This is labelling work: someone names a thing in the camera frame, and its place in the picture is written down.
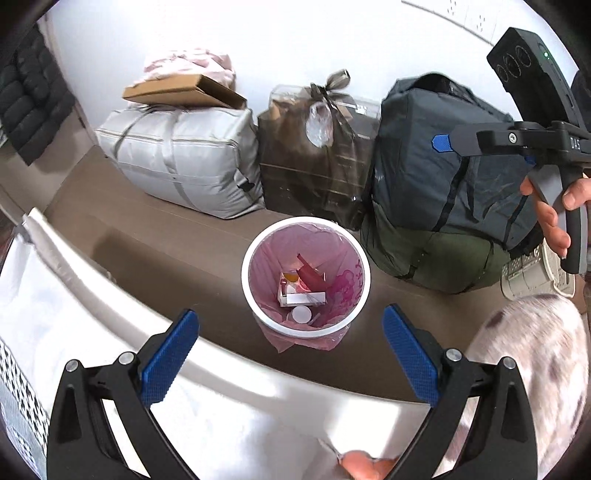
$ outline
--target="metal screw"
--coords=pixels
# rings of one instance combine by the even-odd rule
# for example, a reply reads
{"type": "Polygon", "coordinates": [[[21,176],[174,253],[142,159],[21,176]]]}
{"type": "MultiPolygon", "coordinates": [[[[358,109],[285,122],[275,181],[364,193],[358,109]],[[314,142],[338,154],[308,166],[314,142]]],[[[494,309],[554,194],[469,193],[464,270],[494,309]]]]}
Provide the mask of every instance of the metal screw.
{"type": "Polygon", "coordinates": [[[452,362],[459,362],[462,359],[462,352],[455,348],[450,348],[447,352],[445,352],[445,356],[452,362]]]}
{"type": "Polygon", "coordinates": [[[70,360],[66,364],[66,371],[67,372],[73,372],[74,370],[76,370],[76,368],[78,368],[78,360],[70,360]]]}
{"type": "Polygon", "coordinates": [[[510,356],[506,356],[503,359],[503,365],[505,365],[509,370],[513,370],[517,366],[515,360],[513,360],[510,356]]]}
{"type": "Polygon", "coordinates": [[[119,355],[119,363],[121,365],[129,365],[134,361],[135,355],[133,352],[124,352],[119,355]]]}

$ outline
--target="pink plastic bag on box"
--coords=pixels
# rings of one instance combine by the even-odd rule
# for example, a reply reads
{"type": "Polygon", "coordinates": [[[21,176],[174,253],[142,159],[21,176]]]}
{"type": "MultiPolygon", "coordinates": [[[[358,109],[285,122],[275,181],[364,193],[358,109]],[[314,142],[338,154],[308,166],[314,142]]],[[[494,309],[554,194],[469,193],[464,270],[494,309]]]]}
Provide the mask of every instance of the pink plastic bag on box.
{"type": "MultiPolygon", "coordinates": [[[[273,321],[294,330],[320,330],[336,325],[357,305],[363,292],[363,267],[353,245],[336,231],[312,223],[288,225],[273,232],[256,249],[248,270],[248,281],[257,305],[273,321]],[[287,320],[291,309],[281,307],[277,291],[281,273],[302,266],[297,255],[320,273],[326,275],[330,285],[327,303],[311,307],[311,325],[287,320]]],[[[318,350],[332,350],[344,337],[346,326],[320,338],[294,338],[278,333],[258,322],[265,337],[279,352],[294,344],[318,350]]]]}

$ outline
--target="blue gripper fingertip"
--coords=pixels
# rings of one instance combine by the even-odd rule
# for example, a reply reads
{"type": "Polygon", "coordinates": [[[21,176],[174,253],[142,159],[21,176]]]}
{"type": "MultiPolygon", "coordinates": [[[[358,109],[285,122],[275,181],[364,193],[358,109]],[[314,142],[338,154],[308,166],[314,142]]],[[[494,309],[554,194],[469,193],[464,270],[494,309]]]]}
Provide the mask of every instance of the blue gripper fingertip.
{"type": "Polygon", "coordinates": [[[140,399],[144,406],[164,400],[197,338],[199,319],[187,310],[142,371],[140,399]]]}
{"type": "Polygon", "coordinates": [[[449,135],[435,135],[431,144],[433,145],[433,148],[439,153],[453,152],[449,135]]]}
{"type": "Polygon", "coordinates": [[[393,306],[384,311],[384,334],[415,395],[432,407],[439,402],[437,369],[393,306]]]}

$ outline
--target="black and white checkered fabric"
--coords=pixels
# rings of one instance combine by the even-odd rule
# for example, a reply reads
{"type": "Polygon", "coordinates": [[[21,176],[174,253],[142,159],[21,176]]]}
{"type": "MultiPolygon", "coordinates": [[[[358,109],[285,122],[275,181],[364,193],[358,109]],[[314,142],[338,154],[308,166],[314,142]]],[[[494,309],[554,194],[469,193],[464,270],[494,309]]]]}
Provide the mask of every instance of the black and white checkered fabric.
{"type": "Polygon", "coordinates": [[[6,385],[16,399],[18,409],[30,425],[43,452],[46,453],[49,416],[19,369],[11,351],[2,340],[0,340],[0,381],[6,385]]]}

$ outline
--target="wooden floor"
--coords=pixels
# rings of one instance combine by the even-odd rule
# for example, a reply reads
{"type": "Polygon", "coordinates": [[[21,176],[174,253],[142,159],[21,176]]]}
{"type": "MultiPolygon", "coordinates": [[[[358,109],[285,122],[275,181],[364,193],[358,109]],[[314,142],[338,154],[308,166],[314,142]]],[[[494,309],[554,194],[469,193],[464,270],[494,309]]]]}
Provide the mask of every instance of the wooden floor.
{"type": "Polygon", "coordinates": [[[369,395],[414,400],[381,332],[387,305],[400,304],[444,347],[465,349],[505,303],[499,286],[445,296],[391,278],[372,264],[367,304],[337,348],[293,346],[279,354],[252,317],[240,270],[251,241],[285,215],[262,210],[220,220],[153,198],[97,147],[68,176],[46,215],[123,289],[164,316],[195,309],[202,335],[220,346],[298,377],[369,395]]]}

